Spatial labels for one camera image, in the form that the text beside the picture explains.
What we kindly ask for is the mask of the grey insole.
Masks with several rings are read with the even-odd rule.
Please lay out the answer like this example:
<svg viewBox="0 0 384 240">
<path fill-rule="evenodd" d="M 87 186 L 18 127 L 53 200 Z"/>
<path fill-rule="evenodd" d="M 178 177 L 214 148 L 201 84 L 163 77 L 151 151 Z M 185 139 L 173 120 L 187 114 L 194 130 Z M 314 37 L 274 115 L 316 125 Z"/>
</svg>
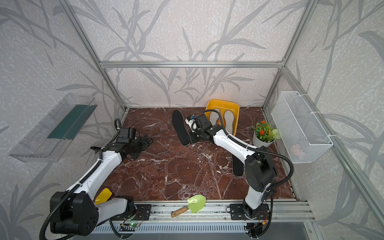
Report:
<svg viewBox="0 0 384 240">
<path fill-rule="evenodd" d="M 232 111 L 226 111 L 224 114 L 224 119 L 226 122 L 226 131 L 229 134 L 233 134 L 234 132 L 234 121 L 235 121 L 235 115 Z"/>
</svg>

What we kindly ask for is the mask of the black insole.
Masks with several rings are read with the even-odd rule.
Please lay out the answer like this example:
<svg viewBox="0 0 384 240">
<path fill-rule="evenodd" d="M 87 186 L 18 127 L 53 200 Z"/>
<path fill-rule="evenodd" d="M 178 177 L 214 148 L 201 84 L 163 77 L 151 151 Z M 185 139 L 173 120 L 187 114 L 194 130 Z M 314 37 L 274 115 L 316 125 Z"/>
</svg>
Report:
<svg viewBox="0 0 384 240">
<path fill-rule="evenodd" d="M 233 159 L 233 173 L 237 177 L 241 177 L 244 174 L 244 164 L 235 155 L 232 155 Z"/>
<path fill-rule="evenodd" d="M 178 138 L 183 146 L 189 145 L 190 135 L 186 130 L 185 121 L 182 113 L 179 110 L 174 110 L 172 113 L 172 124 L 178 135 Z"/>
</svg>

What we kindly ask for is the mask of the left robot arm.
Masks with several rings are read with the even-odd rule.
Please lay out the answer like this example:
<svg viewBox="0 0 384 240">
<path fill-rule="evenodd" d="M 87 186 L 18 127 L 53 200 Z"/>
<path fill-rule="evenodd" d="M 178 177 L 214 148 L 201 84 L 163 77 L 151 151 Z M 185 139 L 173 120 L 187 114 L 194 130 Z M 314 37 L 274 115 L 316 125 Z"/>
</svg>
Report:
<svg viewBox="0 0 384 240">
<path fill-rule="evenodd" d="M 47 238 L 47 230 L 68 240 L 73 236 L 88 236 L 115 216 L 136 216 L 137 207 L 132 197 L 107 197 L 105 202 L 95 200 L 101 185 L 126 157 L 136 160 L 153 143 L 150 136 L 140 136 L 135 128 L 123 127 L 118 118 L 114 124 L 117 132 L 112 140 L 105 147 L 92 147 L 98 154 L 93 166 L 66 191 L 56 192 L 51 197 L 50 213 L 39 234 L 41 240 Z"/>
</svg>

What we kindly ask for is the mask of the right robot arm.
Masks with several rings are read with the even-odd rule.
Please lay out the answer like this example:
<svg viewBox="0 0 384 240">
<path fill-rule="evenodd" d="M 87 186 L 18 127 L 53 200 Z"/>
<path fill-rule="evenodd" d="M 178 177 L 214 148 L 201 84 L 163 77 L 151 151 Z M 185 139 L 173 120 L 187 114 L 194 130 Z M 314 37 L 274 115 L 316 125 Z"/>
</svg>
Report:
<svg viewBox="0 0 384 240">
<path fill-rule="evenodd" d="M 215 145 L 230 152 L 239 160 L 245 171 L 249 185 L 248 193 L 243 201 L 247 218 L 255 219 L 268 197 L 273 196 L 273 190 L 288 182 L 294 174 L 292 161 L 280 154 L 271 153 L 265 147 L 254 147 L 230 134 L 225 127 L 213 125 L 206 116 L 207 110 L 197 116 L 190 115 L 184 122 L 189 125 L 189 144 L 201 140 L 211 141 Z M 276 182 L 278 171 L 273 157 L 278 157 L 290 166 L 290 171 L 284 179 Z"/>
</svg>

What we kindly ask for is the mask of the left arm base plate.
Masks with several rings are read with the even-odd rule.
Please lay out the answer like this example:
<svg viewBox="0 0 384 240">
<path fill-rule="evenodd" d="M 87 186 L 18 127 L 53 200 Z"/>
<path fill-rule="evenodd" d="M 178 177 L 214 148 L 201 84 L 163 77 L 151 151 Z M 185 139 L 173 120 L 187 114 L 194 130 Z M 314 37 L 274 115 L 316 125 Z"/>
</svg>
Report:
<svg viewBox="0 0 384 240">
<path fill-rule="evenodd" d="M 132 214 L 121 214 L 112 218 L 113 221 L 148 221 L 151 214 L 151 204 L 138 204 Z"/>
</svg>

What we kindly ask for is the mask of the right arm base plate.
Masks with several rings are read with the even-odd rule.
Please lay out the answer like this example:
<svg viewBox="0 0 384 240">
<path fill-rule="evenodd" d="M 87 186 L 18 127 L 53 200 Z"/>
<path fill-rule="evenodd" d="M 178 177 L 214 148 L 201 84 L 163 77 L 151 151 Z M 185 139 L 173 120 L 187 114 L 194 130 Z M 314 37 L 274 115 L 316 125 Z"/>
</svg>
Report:
<svg viewBox="0 0 384 240">
<path fill-rule="evenodd" d="M 243 204 L 230 204 L 226 207 L 226 212 L 230 214 L 233 221 L 267 221 L 270 215 L 270 208 L 268 204 L 261 204 L 256 210 L 247 209 Z"/>
</svg>

